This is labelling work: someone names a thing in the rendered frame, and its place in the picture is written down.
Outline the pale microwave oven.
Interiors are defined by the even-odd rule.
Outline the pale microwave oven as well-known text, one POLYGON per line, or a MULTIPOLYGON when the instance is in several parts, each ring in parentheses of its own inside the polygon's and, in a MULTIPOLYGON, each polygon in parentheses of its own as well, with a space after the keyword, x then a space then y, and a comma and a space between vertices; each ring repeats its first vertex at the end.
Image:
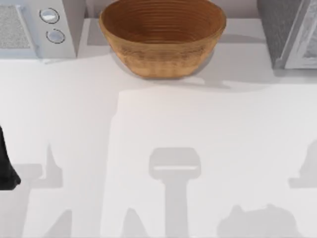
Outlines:
POLYGON ((0 59, 75 59, 86 14, 86 0, 0 0, 0 59), (45 23, 41 9, 59 13, 55 24, 45 23), (61 30, 65 41, 51 43, 46 32, 61 30))

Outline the grey cabinet door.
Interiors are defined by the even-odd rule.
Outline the grey cabinet door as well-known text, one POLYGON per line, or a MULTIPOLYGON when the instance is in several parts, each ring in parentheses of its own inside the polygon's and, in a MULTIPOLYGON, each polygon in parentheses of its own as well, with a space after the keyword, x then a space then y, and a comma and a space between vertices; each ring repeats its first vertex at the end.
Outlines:
POLYGON ((317 0, 302 0, 284 56, 285 69, 317 69, 317 0))

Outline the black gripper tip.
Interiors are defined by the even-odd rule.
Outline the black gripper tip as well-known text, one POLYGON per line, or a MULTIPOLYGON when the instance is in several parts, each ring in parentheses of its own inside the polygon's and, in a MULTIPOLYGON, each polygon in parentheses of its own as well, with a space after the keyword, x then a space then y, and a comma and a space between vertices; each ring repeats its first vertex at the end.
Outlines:
POLYGON ((21 184, 21 178, 12 166, 0 126, 0 190, 14 190, 21 184))

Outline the round microwave knob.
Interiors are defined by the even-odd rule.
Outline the round microwave knob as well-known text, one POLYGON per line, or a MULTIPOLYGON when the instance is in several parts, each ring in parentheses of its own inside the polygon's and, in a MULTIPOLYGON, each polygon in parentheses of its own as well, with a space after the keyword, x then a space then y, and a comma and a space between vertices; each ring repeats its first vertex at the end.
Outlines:
POLYGON ((59 13, 53 8, 41 9, 39 16, 45 23, 48 24, 55 24, 59 21, 59 13))
POLYGON ((65 34, 58 29, 52 29, 46 32, 46 38, 54 44, 61 44, 65 41, 65 34))

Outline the brown woven basket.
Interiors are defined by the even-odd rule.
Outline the brown woven basket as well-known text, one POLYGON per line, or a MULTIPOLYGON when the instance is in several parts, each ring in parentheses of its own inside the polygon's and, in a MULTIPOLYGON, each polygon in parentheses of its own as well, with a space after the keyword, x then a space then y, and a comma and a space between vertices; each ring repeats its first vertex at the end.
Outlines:
POLYGON ((100 29, 119 60, 145 78, 195 72, 226 28, 210 0, 116 0, 100 12, 100 29))

